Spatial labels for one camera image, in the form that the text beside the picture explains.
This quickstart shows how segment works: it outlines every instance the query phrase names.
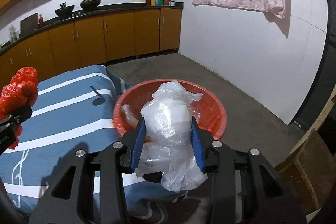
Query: pot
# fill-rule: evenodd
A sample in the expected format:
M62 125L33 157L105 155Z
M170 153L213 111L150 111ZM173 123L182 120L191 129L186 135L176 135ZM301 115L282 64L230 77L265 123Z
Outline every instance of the pot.
M80 6L84 9L84 10L95 10L98 5L100 4L101 0L83 0L80 3Z
M55 10L55 14L58 15L60 18L67 18L71 16L71 13L75 8L74 5L66 6L65 2L61 3L59 6L61 6L61 8Z

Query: crumpled plastic bag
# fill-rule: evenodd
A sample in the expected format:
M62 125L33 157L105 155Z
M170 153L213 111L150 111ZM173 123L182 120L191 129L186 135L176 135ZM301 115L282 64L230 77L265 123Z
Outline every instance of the crumpled plastic bag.
M190 143L192 116L188 107L193 101L199 101L202 93L188 92L174 80L163 83L152 96L153 100L141 110L146 135L152 141L144 144L135 173L140 177L161 171L161 185L167 190L194 189L207 179L207 174L196 165Z
M37 76L36 69L23 67L16 72L10 83L3 87L0 96L0 120L27 103L30 106L35 104L38 96ZM19 125L15 133L16 141L8 147L9 149L17 147L21 133L22 127Z

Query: white plastic bag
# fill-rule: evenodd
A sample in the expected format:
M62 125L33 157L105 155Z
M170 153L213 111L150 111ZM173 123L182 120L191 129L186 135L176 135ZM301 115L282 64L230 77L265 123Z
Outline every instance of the white plastic bag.
M146 134L153 139L143 146L137 176L162 171L161 184L169 191L191 190L206 179L196 165L190 144L193 101L202 93L193 94L176 80L163 83L153 93L153 100L145 104L141 114Z

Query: treble clef print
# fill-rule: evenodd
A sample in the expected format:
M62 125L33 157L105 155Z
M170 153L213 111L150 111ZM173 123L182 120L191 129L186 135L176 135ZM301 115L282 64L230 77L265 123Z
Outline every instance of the treble clef print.
M25 161L25 159L27 158L28 156L28 152L29 152L29 149L28 150L23 150L22 152L22 157L21 157L21 160L15 165L13 171L12 171L12 184L14 184L14 172L16 170L16 168L20 167L19 168L19 173L15 176L15 179L18 179L18 184L19 185L23 185L23 178L21 176L21 171L22 171L22 163ZM18 202L16 203L15 200L13 200L13 203L14 205L17 207L17 208L21 208L21 201L20 201L20 195L18 196Z

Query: concrete floor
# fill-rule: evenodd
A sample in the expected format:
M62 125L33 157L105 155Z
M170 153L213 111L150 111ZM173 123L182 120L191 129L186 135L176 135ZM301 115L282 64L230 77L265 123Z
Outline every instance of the concrete floor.
M108 69L131 85L157 78L176 78L207 88L226 109L227 127L222 141L240 151L258 148L272 165L285 160L303 136L294 124L285 125L237 87L179 53L126 61ZM178 206L167 204L168 223L204 223L210 186L211 181L207 180L198 189L189 191L188 198Z

